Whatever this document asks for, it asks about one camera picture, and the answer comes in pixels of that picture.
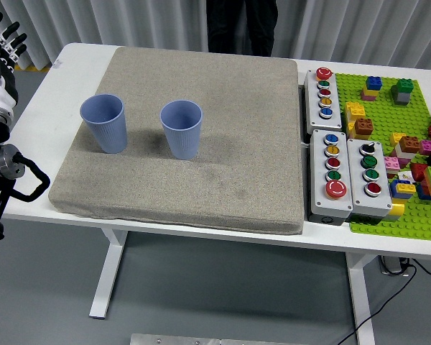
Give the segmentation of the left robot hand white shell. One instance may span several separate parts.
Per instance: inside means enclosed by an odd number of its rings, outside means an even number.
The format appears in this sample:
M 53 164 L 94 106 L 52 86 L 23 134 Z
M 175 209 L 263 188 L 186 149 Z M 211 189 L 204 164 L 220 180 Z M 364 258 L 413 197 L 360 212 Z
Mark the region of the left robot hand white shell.
M 24 41 L 25 33 L 10 40 L 10 36 L 19 29 L 20 24 L 14 22 L 4 31 L 0 31 L 0 108 L 5 113 L 11 113 L 16 106 L 19 97 L 15 87 L 14 69 L 20 55 L 27 50 Z

